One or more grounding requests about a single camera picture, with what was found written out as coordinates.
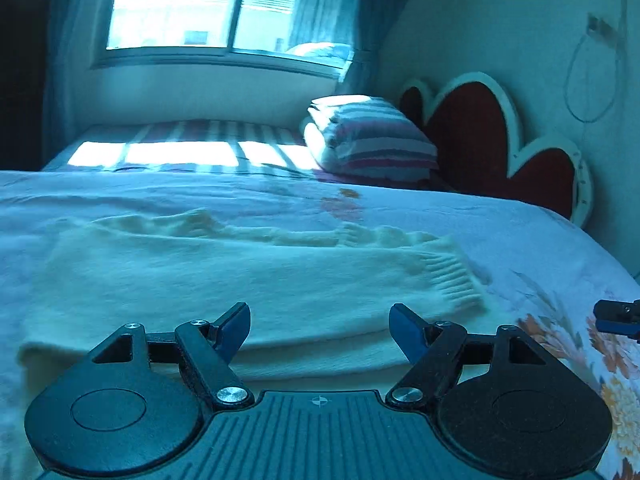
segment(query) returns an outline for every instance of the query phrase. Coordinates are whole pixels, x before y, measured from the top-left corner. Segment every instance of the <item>red headboard panel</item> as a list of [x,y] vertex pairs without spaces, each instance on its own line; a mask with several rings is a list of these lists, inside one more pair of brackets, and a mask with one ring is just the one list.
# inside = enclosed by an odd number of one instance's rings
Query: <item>red headboard panel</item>
[[[482,82],[467,77],[448,85],[426,118],[417,88],[407,89],[400,98],[401,111],[438,148],[440,176],[463,193],[519,200],[571,219],[576,165],[564,142],[562,147],[534,142],[523,149],[510,99],[491,78],[478,76]],[[589,184],[591,192],[590,181],[581,184]]]

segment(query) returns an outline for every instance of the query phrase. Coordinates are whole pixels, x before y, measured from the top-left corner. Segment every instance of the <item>window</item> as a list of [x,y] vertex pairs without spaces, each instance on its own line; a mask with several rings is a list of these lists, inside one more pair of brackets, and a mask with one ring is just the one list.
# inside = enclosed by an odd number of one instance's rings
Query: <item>window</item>
[[199,46],[209,47],[211,50],[207,51],[216,56],[261,54],[272,59],[344,66],[351,56],[351,47],[344,40],[332,43],[322,38],[290,44],[296,2],[299,3],[298,0],[114,0],[106,48],[117,51]]

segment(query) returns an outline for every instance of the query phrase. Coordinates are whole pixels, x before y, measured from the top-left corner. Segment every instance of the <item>triangular cutout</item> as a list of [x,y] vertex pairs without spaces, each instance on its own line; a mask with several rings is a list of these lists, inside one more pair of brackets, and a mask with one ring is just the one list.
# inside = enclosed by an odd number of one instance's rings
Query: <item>triangular cutout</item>
[[128,363],[132,359],[133,337],[131,334],[125,334],[107,346],[93,361],[101,365],[106,363]]
[[519,337],[509,341],[509,362],[515,365],[543,365],[544,360]]

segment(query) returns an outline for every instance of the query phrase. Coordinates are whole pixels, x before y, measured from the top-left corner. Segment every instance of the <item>curtain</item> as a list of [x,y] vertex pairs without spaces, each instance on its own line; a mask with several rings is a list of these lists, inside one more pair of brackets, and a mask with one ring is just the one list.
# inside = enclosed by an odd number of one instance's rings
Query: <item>curtain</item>
[[42,104],[42,149],[46,164],[76,138],[68,55],[81,0],[50,0],[47,74]]
[[353,61],[343,72],[338,93],[370,94],[378,56],[391,27],[408,0],[358,0],[354,25]]
[[356,0],[296,0],[287,49],[303,43],[353,43]]

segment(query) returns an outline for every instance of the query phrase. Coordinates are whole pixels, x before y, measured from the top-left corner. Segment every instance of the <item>white wall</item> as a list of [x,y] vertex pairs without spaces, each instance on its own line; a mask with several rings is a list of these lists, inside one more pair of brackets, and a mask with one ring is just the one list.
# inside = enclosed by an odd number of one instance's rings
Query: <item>white wall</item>
[[101,0],[83,0],[66,57],[68,109],[77,132],[92,124],[210,118],[297,128],[311,99],[335,81],[277,70],[218,65],[91,69]]
[[[587,231],[632,274],[640,272],[640,0],[628,0],[626,96],[601,122],[571,117],[562,86],[588,12],[617,26],[620,0],[410,0],[382,55],[378,91],[393,96],[411,76],[434,89],[465,72],[496,78],[513,97],[527,140],[562,134],[588,160],[596,203]],[[588,41],[570,84],[593,116],[614,88],[614,51]],[[589,84],[586,84],[588,73]]]

